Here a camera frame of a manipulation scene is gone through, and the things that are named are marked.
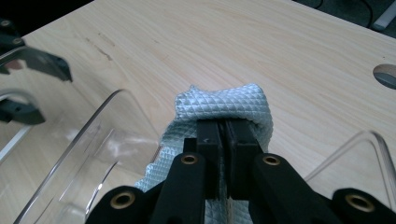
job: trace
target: textured cloth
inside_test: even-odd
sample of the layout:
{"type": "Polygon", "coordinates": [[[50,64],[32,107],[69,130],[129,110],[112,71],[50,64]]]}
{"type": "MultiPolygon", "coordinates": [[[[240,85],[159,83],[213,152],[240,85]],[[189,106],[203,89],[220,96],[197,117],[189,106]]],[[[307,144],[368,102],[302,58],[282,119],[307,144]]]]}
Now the textured cloth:
{"type": "MultiPolygon", "coordinates": [[[[146,176],[135,186],[147,191],[167,177],[173,158],[183,151],[185,138],[196,137],[198,119],[248,119],[260,146],[267,151],[273,122],[266,97],[256,84],[224,91],[201,91],[191,86],[176,98],[176,117],[161,140],[158,159],[148,165],[146,176]]],[[[251,223],[248,202],[226,199],[225,180],[220,180],[220,200],[206,200],[205,223],[251,223]]]]}

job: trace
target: black mechanical part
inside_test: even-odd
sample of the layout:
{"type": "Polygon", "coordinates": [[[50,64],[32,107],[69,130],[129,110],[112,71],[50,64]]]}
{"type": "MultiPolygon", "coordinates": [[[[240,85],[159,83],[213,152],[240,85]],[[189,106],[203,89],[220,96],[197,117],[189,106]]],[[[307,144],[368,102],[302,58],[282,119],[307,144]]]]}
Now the black mechanical part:
{"type": "Polygon", "coordinates": [[[94,207],[86,224],[147,223],[143,191],[121,186],[109,191],[94,207]]]}
{"type": "Polygon", "coordinates": [[[254,158],[262,149],[246,119],[227,119],[224,126],[227,193],[234,200],[248,200],[254,184],[254,158]]]}
{"type": "Polygon", "coordinates": [[[339,189],[332,196],[334,213],[344,223],[396,223],[396,214],[375,197],[358,189],[339,189]]]}
{"type": "Polygon", "coordinates": [[[276,223],[342,223],[282,157],[270,153],[258,155],[253,174],[276,223]]]}
{"type": "Polygon", "coordinates": [[[39,109],[33,105],[26,105],[8,99],[0,101],[0,120],[35,125],[46,121],[39,109]]]}
{"type": "Polygon", "coordinates": [[[15,60],[23,60],[27,67],[62,81],[73,81],[66,60],[26,46],[12,21],[0,18],[0,74],[9,75],[4,65],[15,60]]]}
{"type": "Polygon", "coordinates": [[[219,197],[220,158],[223,149],[216,120],[197,121],[196,149],[206,161],[205,196],[207,199],[217,199],[219,197]]]}
{"type": "Polygon", "coordinates": [[[149,223],[202,224],[205,220],[205,159],[198,153],[176,156],[149,223]]]}

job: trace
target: quilted fabric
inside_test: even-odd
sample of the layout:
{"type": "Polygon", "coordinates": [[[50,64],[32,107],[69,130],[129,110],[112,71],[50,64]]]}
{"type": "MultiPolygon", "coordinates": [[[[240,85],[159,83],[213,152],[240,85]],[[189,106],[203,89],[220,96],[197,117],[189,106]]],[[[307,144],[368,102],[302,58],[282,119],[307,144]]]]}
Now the quilted fabric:
{"type": "MultiPolygon", "coordinates": [[[[183,150],[184,138],[196,137],[198,119],[248,119],[264,151],[267,151],[273,131],[266,97],[256,84],[224,91],[202,91],[191,86],[189,91],[177,96],[176,113],[163,134],[158,159],[147,166],[146,176],[135,184],[143,191],[165,180],[173,158],[183,150]]],[[[221,199],[206,200],[205,223],[251,223],[248,203],[227,200],[223,178],[221,182],[221,199]]]]}

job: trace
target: floor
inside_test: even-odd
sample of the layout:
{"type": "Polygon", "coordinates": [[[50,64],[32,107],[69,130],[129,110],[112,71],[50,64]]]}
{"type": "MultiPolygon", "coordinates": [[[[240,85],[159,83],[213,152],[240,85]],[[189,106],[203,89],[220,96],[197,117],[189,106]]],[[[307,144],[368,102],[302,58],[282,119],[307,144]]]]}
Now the floor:
{"type": "MultiPolygon", "coordinates": [[[[92,0],[4,0],[0,7],[0,18],[13,20],[21,35],[26,35],[91,1],[92,0]]],[[[317,7],[317,10],[322,12],[370,28],[372,23],[394,0],[293,1],[308,7],[317,7]]],[[[393,20],[382,34],[396,38],[396,19],[393,20]]]]}

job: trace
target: wooden table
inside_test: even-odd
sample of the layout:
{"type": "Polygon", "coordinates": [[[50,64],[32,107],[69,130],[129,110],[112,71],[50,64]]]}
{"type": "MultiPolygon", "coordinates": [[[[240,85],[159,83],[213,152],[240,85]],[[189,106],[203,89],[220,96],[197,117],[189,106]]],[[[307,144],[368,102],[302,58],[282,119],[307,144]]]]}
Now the wooden table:
{"type": "MultiPolygon", "coordinates": [[[[274,119],[269,150],[302,176],[363,130],[380,133],[396,158],[396,91],[373,76],[379,64],[396,64],[396,40],[291,1],[96,0],[24,39],[69,62],[73,84],[53,85],[71,105],[77,96],[63,90],[90,102],[82,117],[127,89],[162,133],[175,96],[190,85],[257,83],[274,119]]],[[[0,167],[2,223],[15,219],[62,153],[29,152],[13,152],[14,162],[0,167]],[[6,196],[11,189],[23,193],[6,196]]]]}

